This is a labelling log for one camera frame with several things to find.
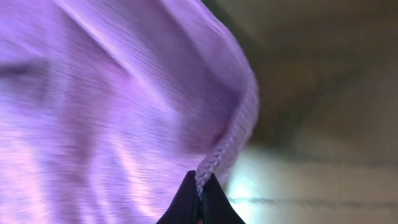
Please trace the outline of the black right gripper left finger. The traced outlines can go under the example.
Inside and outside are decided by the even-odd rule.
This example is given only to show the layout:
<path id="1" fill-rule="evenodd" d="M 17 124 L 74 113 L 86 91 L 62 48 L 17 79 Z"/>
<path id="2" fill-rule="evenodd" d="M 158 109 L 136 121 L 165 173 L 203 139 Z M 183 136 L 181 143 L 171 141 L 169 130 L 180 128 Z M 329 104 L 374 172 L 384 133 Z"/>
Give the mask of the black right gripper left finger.
<path id="1" fill-rule="evenodd" d="M 186 173 L 166 212 L 156 224 L 197 224 L 198 193 L 194 170 Z"/>

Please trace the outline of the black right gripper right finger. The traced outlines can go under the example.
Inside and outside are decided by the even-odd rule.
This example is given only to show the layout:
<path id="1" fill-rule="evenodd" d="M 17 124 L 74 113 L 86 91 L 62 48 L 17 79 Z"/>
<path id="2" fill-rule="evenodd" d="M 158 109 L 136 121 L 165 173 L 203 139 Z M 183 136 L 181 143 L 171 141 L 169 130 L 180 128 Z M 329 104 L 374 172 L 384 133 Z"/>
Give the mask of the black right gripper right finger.
<path id="1" fill-rule="evenodd" d="M 204 185 L 201 196 L 203 224 L 246 224 L 229 203 L 214 174 Z"/>

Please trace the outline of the purple microfiber cloth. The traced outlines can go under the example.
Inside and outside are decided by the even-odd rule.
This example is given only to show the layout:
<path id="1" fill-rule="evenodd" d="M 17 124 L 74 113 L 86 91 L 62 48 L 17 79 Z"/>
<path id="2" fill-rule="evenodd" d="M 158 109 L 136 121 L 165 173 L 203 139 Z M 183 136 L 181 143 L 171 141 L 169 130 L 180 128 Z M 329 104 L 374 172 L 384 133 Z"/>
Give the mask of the purple microfiber cloth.
<path id="1" fill-rule="evenodd" d="M 226 182 L 256 78 L 201 1 L 1 1 L 1 222 L 155 223 Z"/>

